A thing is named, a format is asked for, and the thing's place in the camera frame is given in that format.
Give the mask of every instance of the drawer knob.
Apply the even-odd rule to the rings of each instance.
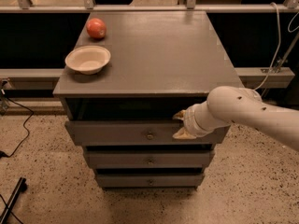
[[[148,182],[149,182],[149,186],[153,186],[153,180],[150,179]]]
[[[152,133],[148,133],[148,134],[147,134],[147,138],[148,138],[149,140],[152,140],[152,139],[153,139],[153,134],[152,134]]]
[[[148,159],[148,165],[153,165],[153,159]]]

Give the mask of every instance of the white bowl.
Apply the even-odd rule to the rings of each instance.
[[[99,72],[109,61],[109,50],[98,46],[85,46],[71,51],[65,58],[66,65],[85,75]]]

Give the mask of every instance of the terrazzo floor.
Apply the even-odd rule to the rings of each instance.
[[[102,190],[64,128],[59,103],[30,106],[29,138],[0,160],[6,200],[19,178],[27,179],[13,209],[23,223],[299,223],[299,153],[251,128],[231,127],[197,190]],[[26,117],[15,106],[0,117],[1,150],[11,153],[23,139]]]

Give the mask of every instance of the gray cabinet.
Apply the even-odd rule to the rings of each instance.
[[[204,102],[220,85],[242,87],[206,13],[94,12],[91,17],[106,22],[107,37],[92,40],[84,29],[77,47],[103,46],[111,60],[92,76],[65,68],[54,95],[99,186],[199,186],[228,128],[176,140],[182,122],[172,116]]]

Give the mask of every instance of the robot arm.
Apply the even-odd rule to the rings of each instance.
[[[299,151],[299,111],[267,105],[251,89],[218,87],[205,102],[186,109],[183,121],[190,138],[203,137],[217,128],[238,123]]]

